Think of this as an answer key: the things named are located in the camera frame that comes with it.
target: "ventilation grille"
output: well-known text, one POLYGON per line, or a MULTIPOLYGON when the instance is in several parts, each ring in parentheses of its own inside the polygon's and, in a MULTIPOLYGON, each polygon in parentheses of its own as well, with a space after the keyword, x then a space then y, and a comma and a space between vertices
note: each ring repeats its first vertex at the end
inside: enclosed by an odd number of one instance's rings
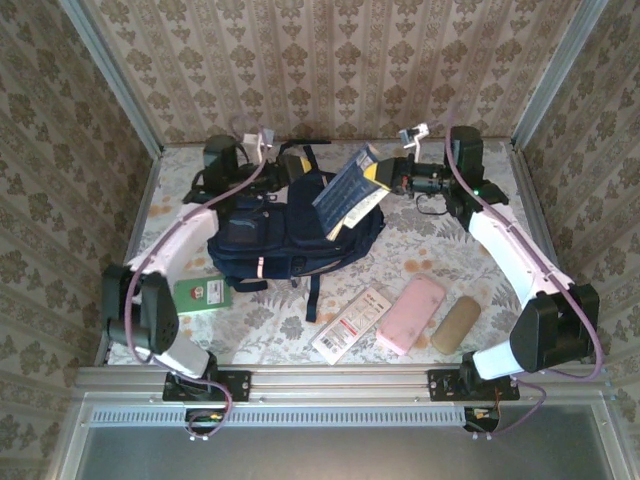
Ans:
MULTIPOLYGON (((91 417, 91 426, 182 426, 185 411, 182 406, 97 408, 91 417)), ((464 424, 463 407, 237 407, 227 422, 229 427, 422 427, 464 424)))

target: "backpack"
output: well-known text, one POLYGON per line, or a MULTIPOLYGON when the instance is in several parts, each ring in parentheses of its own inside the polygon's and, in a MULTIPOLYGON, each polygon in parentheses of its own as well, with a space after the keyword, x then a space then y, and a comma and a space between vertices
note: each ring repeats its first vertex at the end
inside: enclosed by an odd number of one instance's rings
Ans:
POLYGON ((207 249, 227 284, 238 292, 266 290, 263 279, 289 280, 297 287, 297 277, 311 277, 306 320, 315 322, 320 275, 366 256, 385 224, 376 205, 354 228, 343 227, 334 241, 327 240, 312 203, 335 174, 318 169, 309 145, 304 151, 312 169, 289 185, 287 203, 272 202, 268 196, 238 198, 229 221, 209 239, 207 249), (243 283, 249 279, 261 281, 243 283))

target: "pink pencil case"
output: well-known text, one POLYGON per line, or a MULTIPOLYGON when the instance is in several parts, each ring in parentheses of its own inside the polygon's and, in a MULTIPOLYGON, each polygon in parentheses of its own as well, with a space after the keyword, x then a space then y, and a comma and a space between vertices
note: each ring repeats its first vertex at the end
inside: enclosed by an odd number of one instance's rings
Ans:
POLYGON ((445 295, 444 288, 426 275, 414 275, 382 319, 376 338, 398 355, 406 355, 445 295))

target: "patterned wall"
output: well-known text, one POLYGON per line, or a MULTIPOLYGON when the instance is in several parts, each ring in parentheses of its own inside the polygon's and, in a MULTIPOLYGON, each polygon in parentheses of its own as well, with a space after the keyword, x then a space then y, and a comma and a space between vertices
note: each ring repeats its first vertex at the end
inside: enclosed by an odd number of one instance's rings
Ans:
POLYGON ((640 1, 609 2, 525 156, 560 262, 600 293, 640 452, 640 1))
POLYGON ((85 0, 163 143, 244 111, 282 136, 511 136, 578 0, 85 0), (442 127, 436 129, 442 134, 442 127))
POLYGON ((150 159, 56 1, 0 1, 0 478, 46 471, 150 159))

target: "floral tablecloth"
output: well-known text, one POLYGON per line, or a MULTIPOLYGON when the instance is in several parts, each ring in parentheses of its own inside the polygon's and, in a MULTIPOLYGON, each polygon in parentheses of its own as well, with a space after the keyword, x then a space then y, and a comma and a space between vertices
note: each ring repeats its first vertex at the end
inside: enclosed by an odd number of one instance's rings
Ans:
MULTIPOLYGON (((384 156, 398 154, 395 142, 372 142, 384 156)), ((314 146, 320 167, 338 171, 360 147, 356 143, 314 146)), ((502 141, 485 141, 485 177, 509 196, 516 217, 527 229, 508 154, 502 141)), ((423 145, 422 161, 441 162, 443 144, 423 145)), ((271 150, 275 155, 277 147, 271 150)), ((147 247, 176 215, 195 173, 202 168, 202 148, 170 148, 164 153, 160 180, 149 209, 140 250, 147 247)), ((285 364, 325 363, 310 340, 338 311, 367 286, 395 300, 411 277, 422 272, 444 286, 447 297, 407 356, 376 344, 370 330, 340 363, 437 363, 455 362, 463 352, 485 348, 505 340, 516 321, 519 306, 509 282, 488 252, 466 234, 451 217, 420 214, 414 201, 388 195, 381 203, 387 227, 366 258, 322 276, 318 321, 304 321, 308 279, 293 288, 288 281, 269 281, 269 290, 232 293, 230 308, 183 315, 180 329, 200 346, 212 351, 220 363, 285 364), (442 355, 430 337, 461 295, 476 299, 482 314, 454 355, 442 355)), ((429 199, 422 209, 444 209, 442 199, 429 199)), ((185 278, 217 273, 205 246, 185 265, 185 278)), ((126 347, 114 345, 108 357, 112 365, 133 363, 126 347)))

